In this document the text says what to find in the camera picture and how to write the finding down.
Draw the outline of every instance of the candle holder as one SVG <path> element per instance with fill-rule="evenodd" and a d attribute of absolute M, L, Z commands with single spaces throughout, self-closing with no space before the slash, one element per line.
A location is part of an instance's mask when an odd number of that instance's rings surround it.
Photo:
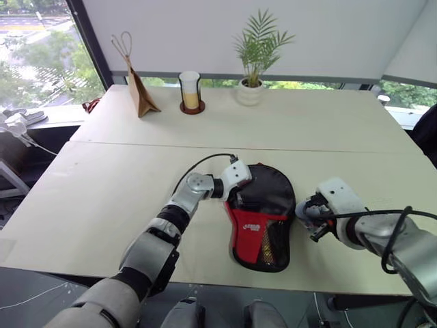
<path fill-rule="evenodd" d="M 186 71 L 179 74 L 182 113 L 195 115 L 205 110 L 205 103 L 200 94 L 200 74 L 194 71 Z"/>

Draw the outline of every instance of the floor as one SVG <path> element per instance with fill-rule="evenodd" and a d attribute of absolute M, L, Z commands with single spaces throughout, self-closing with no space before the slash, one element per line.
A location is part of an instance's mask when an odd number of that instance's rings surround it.
<path fill-rule="evenodd" d="M 68 307 L 86 290 L 64 280 L 16 269 L 0 268 L 0 326 L 8 328 L 42 327 L 56 313 Z M 325 327 L 349 327 L 343 312 L 331 312 L 326 307 L 329 295 L 317 293 L 320 316 L 329 320 Z M 321 327 L 312 292 L 288 292 L 254 288 L 169 284 L 167 289 L 149 299 L 142 311 L 140 327 L 160 327 L 167 312 L 185 297 L 194 296 L 206 307 L 206 327 L 243 327 L 242 311 L 254 299 L 273 304 L 289 328 Z M 394 327 L 403 303 L 349 310 L 353 328 Z M 416 327 L 423 315 L 413 308 L 404 324 Z"/>

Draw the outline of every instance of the white table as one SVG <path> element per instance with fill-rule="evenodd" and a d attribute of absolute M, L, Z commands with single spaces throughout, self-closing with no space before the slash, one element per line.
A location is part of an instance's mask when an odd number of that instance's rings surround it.
<path fill-rule="evenodd" d="M 179 110 L 179 88 L 149 87 L 162 109 L 141 119 L 128 87 L 113 85 L 72 141 L 207 148 L 420 154 L 370 92 L 264 90 L 262 103 L 239 105 L 235 89 L 202 88 L 206 110 Z"/>
<path fill-rule="evenodd" d="M 0 266 L 69 275 L 114 275 L 130 241 L 168 200 L 174 184 L 205 155 L 230 151 L 246 163 L 280 169 L 297 200 L 321 181 L 342 177 L 372 209 L 413 208 L 437 213 L 437 172 L 420 154 L 169 148 L 103 143 L 67 143 L 0 231 Z M 202 164 L 198 172 L 219 174 L 227 159 Z M 437 223 L 416 218 L 437 234 Z M 210 200 L 182 237 L 175 282 L 284 290 L 408 295 L 380 259 L 354 251 L 333 236 L 312 242 L 295 222 L 291 262 L 281 273 L 258 273 L 229 255 L 231 223 L 223 204 Z"/>

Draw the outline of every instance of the white object on sill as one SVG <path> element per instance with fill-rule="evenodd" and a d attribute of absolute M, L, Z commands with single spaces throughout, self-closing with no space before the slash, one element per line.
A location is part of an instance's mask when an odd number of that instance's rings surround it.
<path fill-rule="evenodd" d="M 14 123 L 14 122 L 22 122 L 25 126 L 29 126 L 45 120 L 47 115 L 43 111 L 36 111 L 33 113 L 29 113 L 28 111 L 24 113 L 16 113 L 10 118 L 6 119 L 6 123 Z"/>

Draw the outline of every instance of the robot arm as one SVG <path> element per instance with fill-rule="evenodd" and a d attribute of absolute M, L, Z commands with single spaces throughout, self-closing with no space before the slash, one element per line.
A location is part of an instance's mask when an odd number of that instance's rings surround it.
<path fill-rule="evenodd" d="M 218 179 L 189 174 L 128 248 L 119 273 L 93 285 L 46 327 L 134 327 L 145 299 L 167 286 L 179 257 L 176 248 L 199 202 L 208 198 L 226 200 L 232 188 L 251 179 L 242 161 L 232 163 Z"/>
<path fill-rule="evenodd" d="M 296 207 L 296 215 L 310 231 L 312 240 L 317 242 L 332 232 L 352 249 L 367 249 L 383 257 L 399 214 L 334 218 L 366 211 L 360 198 L 339 178 L 320 184 L 314 196 Z M 437 305 L 436 249 L 437 237 L 419 229 L 406 217 L 387 258 L 387 263 L 401 276 L 414 297 L 434 306 Z"/>

